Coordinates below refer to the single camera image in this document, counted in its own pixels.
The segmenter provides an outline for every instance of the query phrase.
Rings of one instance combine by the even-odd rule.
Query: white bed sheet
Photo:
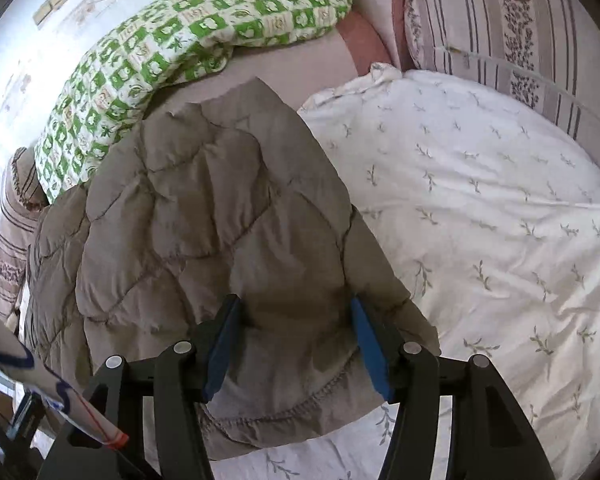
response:
[[[487,354],[558,480],[600,449],[600,170],[518,102],[375,65],[300,110],[443,355]],[[218,479],[378,477],[395,406],[300,444],[213,464]],[[448,457],[443,399],[433,479]]]

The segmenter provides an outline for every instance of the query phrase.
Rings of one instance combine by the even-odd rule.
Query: green and white fabric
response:
[[[65,83],[36,146],[50,202],[87,181],[166,85],[220,72],[234,46],[318,38],[352,0],[155,0],[92,47]]]

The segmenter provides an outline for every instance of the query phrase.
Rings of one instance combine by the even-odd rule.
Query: comforter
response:
[[[320,145],[259,80],[139,123],[42,213],[29,266],[26,346],[77,388],[110,355],[156,356],[240,295],[236,355],[199,410],[211,459],[319,436],[380,405],[353,294],[439,353]]]

